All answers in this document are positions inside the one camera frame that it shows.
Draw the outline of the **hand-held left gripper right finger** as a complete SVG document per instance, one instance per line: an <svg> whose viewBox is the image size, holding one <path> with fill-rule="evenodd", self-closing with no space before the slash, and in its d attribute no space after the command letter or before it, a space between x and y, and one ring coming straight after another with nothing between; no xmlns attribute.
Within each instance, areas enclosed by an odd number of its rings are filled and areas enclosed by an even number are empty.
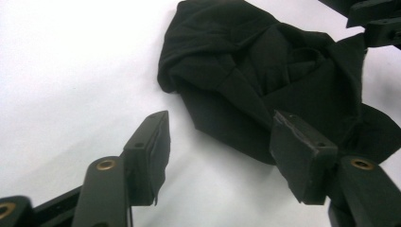
<svg viewBox="0 0 401 227"><path fill-rule="evenodd" d="M332 227L401 227L401 190L374 161L339 155L337 145L299 116L277 111L270 154L297 201L330 200Z"/></svg>

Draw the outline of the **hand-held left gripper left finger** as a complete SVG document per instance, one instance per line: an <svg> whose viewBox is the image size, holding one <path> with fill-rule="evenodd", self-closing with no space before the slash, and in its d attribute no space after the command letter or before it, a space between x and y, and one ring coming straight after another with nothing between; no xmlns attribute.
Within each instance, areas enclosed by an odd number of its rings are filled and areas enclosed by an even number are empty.
<svg viewBox="0 0 401 227"><path fill-rule="evenodd" d="M118 156L87 168L72 227L133 227L133 206L150 206L166 180L170 154L167 111L145 118Z"/></svg>

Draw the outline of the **black shorts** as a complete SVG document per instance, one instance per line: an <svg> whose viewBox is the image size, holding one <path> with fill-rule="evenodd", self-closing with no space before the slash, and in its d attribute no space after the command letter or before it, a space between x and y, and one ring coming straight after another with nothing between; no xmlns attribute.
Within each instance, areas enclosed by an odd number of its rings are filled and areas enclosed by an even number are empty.
<svg viewBox="0 0 401 227"><path fill-rule="evenodd" d="M377 163L401 148L401 128L362 102L362 35L335 42L244 0L184 0L159 59L163 91L179 93L195 127L271 165L275 111L300 116Z"/></svg>

